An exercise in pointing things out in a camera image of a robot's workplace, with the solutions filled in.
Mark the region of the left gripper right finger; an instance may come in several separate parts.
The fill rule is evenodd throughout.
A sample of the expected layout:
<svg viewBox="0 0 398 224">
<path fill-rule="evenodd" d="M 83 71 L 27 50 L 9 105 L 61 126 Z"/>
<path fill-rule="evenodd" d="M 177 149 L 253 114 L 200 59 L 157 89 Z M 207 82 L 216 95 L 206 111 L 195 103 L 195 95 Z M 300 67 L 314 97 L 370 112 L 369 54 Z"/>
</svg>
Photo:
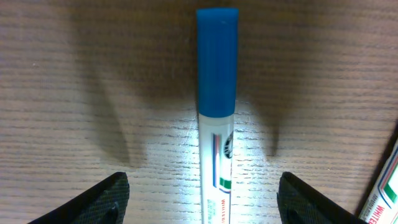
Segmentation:
<svg viewBox="0 0 398 224">
<path fill-rule="evenodd" d="M 291 172 L 282 173 L 277 204 L 283 224 L 366 224 Z"/>
</svg>

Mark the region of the black whiteboard marker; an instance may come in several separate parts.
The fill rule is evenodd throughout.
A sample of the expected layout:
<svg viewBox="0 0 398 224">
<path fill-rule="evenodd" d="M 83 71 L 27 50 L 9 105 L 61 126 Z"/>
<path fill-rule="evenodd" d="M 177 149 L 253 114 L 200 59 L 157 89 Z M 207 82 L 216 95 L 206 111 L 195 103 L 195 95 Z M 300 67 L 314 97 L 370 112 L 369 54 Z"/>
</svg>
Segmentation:
<svg viewBox="0 0 398 224">
<path fill-rule="evenodd" d="M 397 124 L 355 214 L 369 224 L 397 224 Z"/>
</svg>

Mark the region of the blue whiteboard marker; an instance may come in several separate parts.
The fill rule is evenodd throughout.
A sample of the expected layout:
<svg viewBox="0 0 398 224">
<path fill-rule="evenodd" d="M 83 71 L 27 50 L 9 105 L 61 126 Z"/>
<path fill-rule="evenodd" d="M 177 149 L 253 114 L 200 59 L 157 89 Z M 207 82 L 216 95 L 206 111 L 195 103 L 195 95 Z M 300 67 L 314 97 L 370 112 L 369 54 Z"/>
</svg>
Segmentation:
<svg viewBox="0 0 398 224">
<path fill-rule="evenodd" d="M 230 223 L 239 11 L 199 9 L 196 18 L 201 219 Z"/>
</svg>

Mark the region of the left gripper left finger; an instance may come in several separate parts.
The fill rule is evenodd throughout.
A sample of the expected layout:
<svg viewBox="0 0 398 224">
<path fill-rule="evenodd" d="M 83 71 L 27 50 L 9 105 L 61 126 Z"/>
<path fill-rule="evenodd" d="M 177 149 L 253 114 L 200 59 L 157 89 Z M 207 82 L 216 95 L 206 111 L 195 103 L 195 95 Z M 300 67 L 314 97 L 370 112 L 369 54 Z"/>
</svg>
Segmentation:
<svg viewBox="0 0 398 224">
<path fill-rule="evenodd" d="M 123 224 L 129 193 L 127 174 L 115 172 L 29 224 Z"/>
</svg>

